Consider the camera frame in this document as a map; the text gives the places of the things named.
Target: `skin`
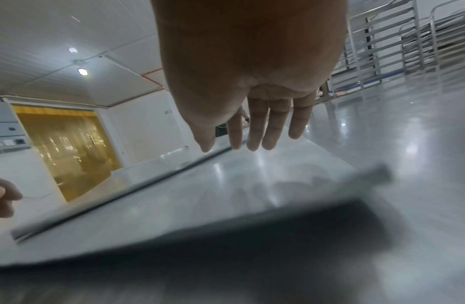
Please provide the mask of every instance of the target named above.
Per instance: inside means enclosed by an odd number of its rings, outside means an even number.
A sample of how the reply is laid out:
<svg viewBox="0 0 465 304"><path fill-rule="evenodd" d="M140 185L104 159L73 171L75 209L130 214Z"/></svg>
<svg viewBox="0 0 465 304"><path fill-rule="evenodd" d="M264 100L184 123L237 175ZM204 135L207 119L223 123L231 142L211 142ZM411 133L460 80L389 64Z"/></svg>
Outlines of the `skin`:
<svg viewBox="0 0 465 304"><path fill-rule="evenodd" d="M316 90L330 76L347 32L346 0L152 0L169 89L203 151L227 122L241 148L241 103L248 98L247 147L273 149L291 104L289 136L310 119ZM267 114L269 122L266 129Z"/></svg>
<svg viewBox="0 0 465 304"><path fill-rule="evenodd" d="M0 218L10 218L14 215L13 201L23 198L16 186L0 178Z"/></svg>

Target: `wall-mounted device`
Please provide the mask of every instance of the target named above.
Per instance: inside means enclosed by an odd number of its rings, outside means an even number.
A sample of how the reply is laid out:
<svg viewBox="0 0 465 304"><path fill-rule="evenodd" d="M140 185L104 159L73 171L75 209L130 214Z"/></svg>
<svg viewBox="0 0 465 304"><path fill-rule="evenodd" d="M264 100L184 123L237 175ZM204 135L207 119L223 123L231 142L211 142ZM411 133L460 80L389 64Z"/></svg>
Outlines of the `wall-mounted device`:
<svg viewBox="0 0 465 304"><path fill-rule="evenodd" d="M0 153L28 149L31 145L11 106L0 101Z"/></svg>

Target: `gray floor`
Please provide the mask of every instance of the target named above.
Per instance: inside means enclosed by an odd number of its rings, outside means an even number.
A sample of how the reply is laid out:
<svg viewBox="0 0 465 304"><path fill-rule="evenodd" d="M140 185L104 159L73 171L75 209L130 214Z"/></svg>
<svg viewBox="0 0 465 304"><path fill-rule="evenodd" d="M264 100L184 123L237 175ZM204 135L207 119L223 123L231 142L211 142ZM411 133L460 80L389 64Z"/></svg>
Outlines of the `gray floor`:
<svg viewBox="0 0 465 304"><path fill-rule="evenodd" d="M374 210L384 222L356 205L232 257L0 273L0 303L464 303L465 66L318 105L305 136L357 168L391 167L394 185L378 190L390 208Z"/></svg>

